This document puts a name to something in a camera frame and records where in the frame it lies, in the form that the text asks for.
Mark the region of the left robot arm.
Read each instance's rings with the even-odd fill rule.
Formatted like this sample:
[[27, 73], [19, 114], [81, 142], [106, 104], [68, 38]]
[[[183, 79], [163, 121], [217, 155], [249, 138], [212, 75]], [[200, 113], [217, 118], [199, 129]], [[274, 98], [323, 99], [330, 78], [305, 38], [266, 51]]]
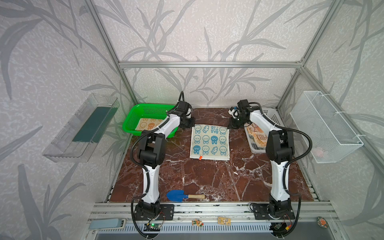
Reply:
[[184, 92], [181, 92], [176, 105], [166, 111], [166, 118], [151, 130], [143, 131], [134, 143], [130, 158], [142, 168], [144, 174], [143, 194], [132, 199], [139, 200], [136, 211], [154, 216], [160, 213], [159, 173], [166, 156], [167, 137], [176, 128], [192, 128], [195, 118], [191, 115], [192, 106], [185, 101]]

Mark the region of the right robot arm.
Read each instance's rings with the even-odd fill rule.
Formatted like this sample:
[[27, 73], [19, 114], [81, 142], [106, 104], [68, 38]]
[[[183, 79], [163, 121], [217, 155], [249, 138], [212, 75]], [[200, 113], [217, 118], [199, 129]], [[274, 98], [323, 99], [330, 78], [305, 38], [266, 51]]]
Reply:
[[[236, 107], [229, 110], [232, 116], [228, 125], [229, 129], [239, 129], [245, 124], [256, 124], [267, 136], [265, 147], [266, 155], [272, 164], [272, 189], [268, 205], [268, 215], [272, 219], [279, 219], [291, 212], [291, 196], [289, 191], [290, 165], [307, 156], [312, 148], [311, 137], [299, 130], [283, 127], [271, 120], [257, 102], [240, 100]], [[305, 137], [308, 149], [300, 156], [294, 158], [295, 144], [294, 133]]]

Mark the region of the green plastic basket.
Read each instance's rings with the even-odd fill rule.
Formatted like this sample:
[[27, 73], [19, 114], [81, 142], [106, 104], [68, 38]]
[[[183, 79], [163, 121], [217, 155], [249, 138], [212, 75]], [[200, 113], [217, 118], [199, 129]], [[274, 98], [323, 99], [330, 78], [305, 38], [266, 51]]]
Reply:
[[123, 123], [123, 130], [134, 136], [140, 136], [142, 132], [136, 131], [135, 128], [141, 118], [161, 119], [163, 120], [155, 130], [157, 133], [163, 133], [167, 138], [172, 138], [180, 124], [180, 117], [167, 112], [173, 108], [173, 105], [162, 104], [138, 104], [135, 105], [129, 112]]

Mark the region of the white plastic basket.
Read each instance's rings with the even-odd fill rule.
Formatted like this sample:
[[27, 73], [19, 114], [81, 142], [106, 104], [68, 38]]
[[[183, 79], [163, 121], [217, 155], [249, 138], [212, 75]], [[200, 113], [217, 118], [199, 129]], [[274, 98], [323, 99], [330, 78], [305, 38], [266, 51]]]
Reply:
[[293, 140], [293, 132], [287, 129], [284, 129], [283, 126], [279, 126], [279, 123], [273, 121], [273, 119], [269, 118], [268, 113], [260, 110], [260, 108], [252, 107], [252, 112], [250, 114], [250, 120], [252, 123], [258, 125], [262, 131], [268, 136], [267, 146], [265, 149], [260, 149], [256, 146], [255, 142], [249, 136], [246, 127], [249, 124], [244, 126], [246, 136], [249, 142], [249, 147], [253, 154], [262, 154], [267, 153], [272, 156], [282, 155], [285, 150], [290, 154], [294, 154], [294, 140]]

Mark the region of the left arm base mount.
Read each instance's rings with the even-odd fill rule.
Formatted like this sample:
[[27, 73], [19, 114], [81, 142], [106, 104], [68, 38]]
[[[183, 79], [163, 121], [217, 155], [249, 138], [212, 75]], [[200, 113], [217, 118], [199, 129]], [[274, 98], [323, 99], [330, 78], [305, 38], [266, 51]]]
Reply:
[[137, 221], [171, 221], [174, 218], [175, 205], [160, 204], [158, 206], [138, 207], [134, 209], [135, 220]]

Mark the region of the blue patterned towel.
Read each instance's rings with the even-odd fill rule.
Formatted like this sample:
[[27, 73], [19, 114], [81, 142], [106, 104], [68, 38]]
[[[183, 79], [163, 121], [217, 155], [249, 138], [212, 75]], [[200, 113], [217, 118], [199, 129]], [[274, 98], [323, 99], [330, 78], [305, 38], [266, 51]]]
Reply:
[[192, 130], [190, 158], [229, 161], [229, 129], [214, 125], [195, 125]]

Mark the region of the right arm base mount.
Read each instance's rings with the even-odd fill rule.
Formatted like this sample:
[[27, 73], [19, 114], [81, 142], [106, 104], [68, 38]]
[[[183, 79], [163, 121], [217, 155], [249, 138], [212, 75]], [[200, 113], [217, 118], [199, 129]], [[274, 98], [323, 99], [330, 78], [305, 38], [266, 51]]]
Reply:
[[251, 212], [254, 214], [255, 220], [295, 220], [296, 216], [291, 204], [287, 201], [282, 203], [269, 204], [250, 204]]

